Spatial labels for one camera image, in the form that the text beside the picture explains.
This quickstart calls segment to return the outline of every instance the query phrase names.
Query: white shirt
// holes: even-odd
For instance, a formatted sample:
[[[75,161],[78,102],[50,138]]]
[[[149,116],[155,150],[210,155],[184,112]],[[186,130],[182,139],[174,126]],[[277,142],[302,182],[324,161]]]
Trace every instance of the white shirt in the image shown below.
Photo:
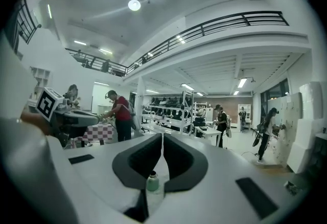
[[[268,128],[266,130],[266,134],[267,135],[272,135],[272,126],[276,124],[276,120],[275,117],[271,117]]]

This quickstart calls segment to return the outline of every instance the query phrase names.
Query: black pants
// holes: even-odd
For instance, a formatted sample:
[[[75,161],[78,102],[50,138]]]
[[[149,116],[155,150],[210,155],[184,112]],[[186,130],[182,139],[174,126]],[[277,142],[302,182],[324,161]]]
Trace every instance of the black pants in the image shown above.
[[[130,140],[132,138],[130,120],[116,120],[116,130],[118,134],[118,142]]]
[[[267,148],[268,145],[268,141],[269,141],[269,135],[268,134],[263,134],[262,136],[262,140],[261,140],[261,145],[258,151],[258,155],[259,155],[259,160],[262,160],[262,156],[265,153],[265,150]]]
[[[218,146],[220,148],[223,147],[223,135],[224,135],[224,131],[226,130],[226,128],[227,128],[226,126],[222,126],[222,125],[218,125],[218,127],[217,127],[217,130],[221,131],[221,137],[220,137],[219,146]],[[216,138],[216,146],[218,144],[218,137],[219,137],[219,135],[217,135],[217,138]]]

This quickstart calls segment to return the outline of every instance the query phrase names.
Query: round ceiling lamp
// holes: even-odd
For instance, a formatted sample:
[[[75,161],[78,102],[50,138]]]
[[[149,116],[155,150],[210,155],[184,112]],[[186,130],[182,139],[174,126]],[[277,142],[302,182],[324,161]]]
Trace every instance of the round ceiling lamp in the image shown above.
[[[130,10],[132,11],[137,11],[141,8],[141,3],[137,0],[131,0],[129,3],[128,3],[128,7]]]

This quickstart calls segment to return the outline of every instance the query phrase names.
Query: white pillar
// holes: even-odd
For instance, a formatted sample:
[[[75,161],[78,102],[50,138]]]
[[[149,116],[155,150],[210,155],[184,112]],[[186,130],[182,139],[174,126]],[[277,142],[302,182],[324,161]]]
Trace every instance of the white pillar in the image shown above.
[[[137,94],[135,98],[135,113],[140,123],[142,121],[143,99],[144,99],[145,92],[146,92],[146,86],[143,77],[139,77],[138,84],[137,84]]]

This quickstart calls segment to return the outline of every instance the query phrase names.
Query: cable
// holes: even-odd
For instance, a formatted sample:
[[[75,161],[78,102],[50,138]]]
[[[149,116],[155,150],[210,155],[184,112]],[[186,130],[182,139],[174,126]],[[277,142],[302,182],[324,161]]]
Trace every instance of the cable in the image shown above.
[[[251,151],[246,151],[246,152],[242,153],[241,156],[243,156],[243,154],[245,154],[245,153],[251,153],[251,154],[255,155],[255,154],[254,154],[253,152],[251,152]]]

